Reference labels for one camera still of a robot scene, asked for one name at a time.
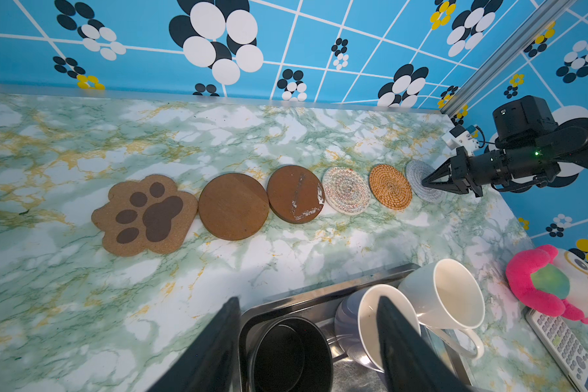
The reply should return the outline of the metal tray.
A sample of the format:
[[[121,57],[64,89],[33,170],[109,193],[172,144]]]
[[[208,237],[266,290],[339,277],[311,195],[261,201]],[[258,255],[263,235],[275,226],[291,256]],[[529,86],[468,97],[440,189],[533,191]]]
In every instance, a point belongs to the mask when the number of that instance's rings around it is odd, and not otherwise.
[[[382,374],[356,364],[339,346],[334,333],[335,313],[341,301],[352,293],[376,284],[397,287],[418,268],[418,265],[408,263],[392,269],[377,269],[361,278],[302,292],[247,310],[241,317],[242,326],[238,338],[238,381],[234,384],[234,390],[253,390],[249,381],[248,364],[262,330],[276,320],[297,316],[314,323],[328,342],[333,356],[333,391],[385,391]]]

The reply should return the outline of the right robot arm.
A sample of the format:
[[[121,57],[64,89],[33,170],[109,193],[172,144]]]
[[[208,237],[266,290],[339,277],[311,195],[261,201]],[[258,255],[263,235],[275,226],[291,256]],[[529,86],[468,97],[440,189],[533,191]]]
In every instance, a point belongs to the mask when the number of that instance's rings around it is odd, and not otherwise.
[[[588,118],[557,123],[547,102],[535,96],[510,101],[493,111],[496,150],[470,156],[465,147],[421,180],[428,189],[483,196],[544,188],[561,172],[560,163],[588,170]]]

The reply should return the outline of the scratched brown round coaster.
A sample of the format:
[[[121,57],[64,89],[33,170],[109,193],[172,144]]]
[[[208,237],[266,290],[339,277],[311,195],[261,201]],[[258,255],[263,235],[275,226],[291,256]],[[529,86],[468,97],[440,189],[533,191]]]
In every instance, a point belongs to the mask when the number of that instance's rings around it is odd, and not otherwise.
[[[273,213],[294,225],[311,222],[325,205],[321,181],[310,170],[297,165],[276,170],[268,181],[266,191]]]

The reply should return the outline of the pink plush toy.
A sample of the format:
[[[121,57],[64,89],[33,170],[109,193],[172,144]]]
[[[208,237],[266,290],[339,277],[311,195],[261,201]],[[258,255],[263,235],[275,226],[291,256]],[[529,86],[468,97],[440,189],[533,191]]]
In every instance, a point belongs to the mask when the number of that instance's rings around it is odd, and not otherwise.
[[[511,292],[551,317],[588,324],[588,262],[551,245],[522,251],[506,266]]]

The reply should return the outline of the paw shaped cork coaster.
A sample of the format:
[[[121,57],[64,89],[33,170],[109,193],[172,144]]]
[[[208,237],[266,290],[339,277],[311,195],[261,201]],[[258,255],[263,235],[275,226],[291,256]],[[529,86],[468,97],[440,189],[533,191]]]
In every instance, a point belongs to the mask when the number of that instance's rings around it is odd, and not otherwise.
[[[179,190],[173,179],[150,175],[113,186],[107,204],[91,214],[91,221],[104,233],[102,245],[109,253],[166,255],[183,245],[198,206],[197,198]]]

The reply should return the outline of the purple mug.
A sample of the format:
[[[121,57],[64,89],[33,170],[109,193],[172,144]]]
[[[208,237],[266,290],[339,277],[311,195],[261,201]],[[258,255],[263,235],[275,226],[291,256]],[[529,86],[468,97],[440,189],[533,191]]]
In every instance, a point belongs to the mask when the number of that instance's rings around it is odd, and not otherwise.
[[[388,297],[421,336],[421,326],[413,305],[396,287],[388,284],[361,289],[346,297],[338,306],[334,331],[341,349],[356,363],[383,373],[382,353],[377,329],[379,300]]]

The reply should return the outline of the white mug back right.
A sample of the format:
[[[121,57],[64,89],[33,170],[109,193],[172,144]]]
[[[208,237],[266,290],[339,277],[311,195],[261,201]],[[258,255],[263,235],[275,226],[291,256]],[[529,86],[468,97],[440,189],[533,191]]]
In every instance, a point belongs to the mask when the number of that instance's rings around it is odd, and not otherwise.
[[[457,354],[480,359],[484,344],[475,330],[485,318],[485,303],[476,279],[459,261],[442,259],[416,269],[399,285],[426,326]],[[470,351],[456,343],[447,330],[457,331],[475,346]]]

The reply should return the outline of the grey blue knitted coaster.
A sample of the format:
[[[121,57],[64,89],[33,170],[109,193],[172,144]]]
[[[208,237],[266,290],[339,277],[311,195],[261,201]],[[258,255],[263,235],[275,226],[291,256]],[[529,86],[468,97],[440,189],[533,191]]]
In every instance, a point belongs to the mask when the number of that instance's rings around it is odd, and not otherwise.
[[[439,189],[431,189],[423,186],[422,180],[434,172],[429,164],[412,160],[407,163],[405,176],[413,189],[413,192],[422,200],[431,204],[440,204],[444,201],[445,194]]]

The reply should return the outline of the dark brown round coaster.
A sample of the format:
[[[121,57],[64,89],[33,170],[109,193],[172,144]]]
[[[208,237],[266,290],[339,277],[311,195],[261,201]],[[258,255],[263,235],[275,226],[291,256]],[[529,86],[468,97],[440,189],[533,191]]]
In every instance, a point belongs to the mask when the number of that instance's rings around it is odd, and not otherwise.
[[[265,188],[251,176],[226,173],[211,180],[199,197],[199,217],[217,238],[239,241],[257,233],[269,216]]]

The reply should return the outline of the black mug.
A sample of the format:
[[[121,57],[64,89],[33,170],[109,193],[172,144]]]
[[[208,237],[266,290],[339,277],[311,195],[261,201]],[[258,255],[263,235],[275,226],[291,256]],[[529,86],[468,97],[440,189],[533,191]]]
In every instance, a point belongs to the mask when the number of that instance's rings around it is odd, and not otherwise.
[[[268,325],[249,355],[251,391],[330,391],[333,356],[310,320],[287,317]]]

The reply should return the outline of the white calculator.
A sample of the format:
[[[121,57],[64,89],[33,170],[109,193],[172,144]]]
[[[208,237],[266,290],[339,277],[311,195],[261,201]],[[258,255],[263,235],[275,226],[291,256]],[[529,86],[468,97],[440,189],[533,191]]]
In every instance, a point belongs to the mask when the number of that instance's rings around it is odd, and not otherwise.
[[[525,318],[575,390],[588,392],[588,351],[564,319],[536,310]]]

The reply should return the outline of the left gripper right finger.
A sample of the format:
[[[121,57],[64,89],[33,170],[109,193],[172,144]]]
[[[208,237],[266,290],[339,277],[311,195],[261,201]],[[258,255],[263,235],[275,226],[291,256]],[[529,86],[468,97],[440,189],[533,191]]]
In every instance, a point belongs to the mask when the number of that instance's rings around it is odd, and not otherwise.
[[[389,391],[467,391],[388,297],[377,307],[377,331]]]

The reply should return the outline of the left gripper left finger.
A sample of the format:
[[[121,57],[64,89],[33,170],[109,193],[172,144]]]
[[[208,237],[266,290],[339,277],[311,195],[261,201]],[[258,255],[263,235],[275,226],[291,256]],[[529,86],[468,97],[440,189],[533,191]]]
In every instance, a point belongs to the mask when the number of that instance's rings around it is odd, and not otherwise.
[[[151,391],[228,391],[240,329],[237,297],[230,298]]]

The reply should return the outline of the woven rattan coaster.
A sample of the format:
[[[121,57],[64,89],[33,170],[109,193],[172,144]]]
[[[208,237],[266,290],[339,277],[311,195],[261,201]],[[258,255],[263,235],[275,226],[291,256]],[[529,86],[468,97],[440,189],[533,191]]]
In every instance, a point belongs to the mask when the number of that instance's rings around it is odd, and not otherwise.
[[[412,188],[401,171],[388,164],[379,164],[368,178],[372,194],[383,206],[404,211],[413,199]]]

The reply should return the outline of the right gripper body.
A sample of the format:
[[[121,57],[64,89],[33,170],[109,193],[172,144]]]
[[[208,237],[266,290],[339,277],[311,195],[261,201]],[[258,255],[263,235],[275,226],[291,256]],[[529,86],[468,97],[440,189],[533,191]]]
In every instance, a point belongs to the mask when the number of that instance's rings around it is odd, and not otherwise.
[[[539,148],[522,147],[468,158],[466,180],[474,194],[483,194],[483,186],[500,193],[523,193],[547,186],[559,173],[560,165]]]

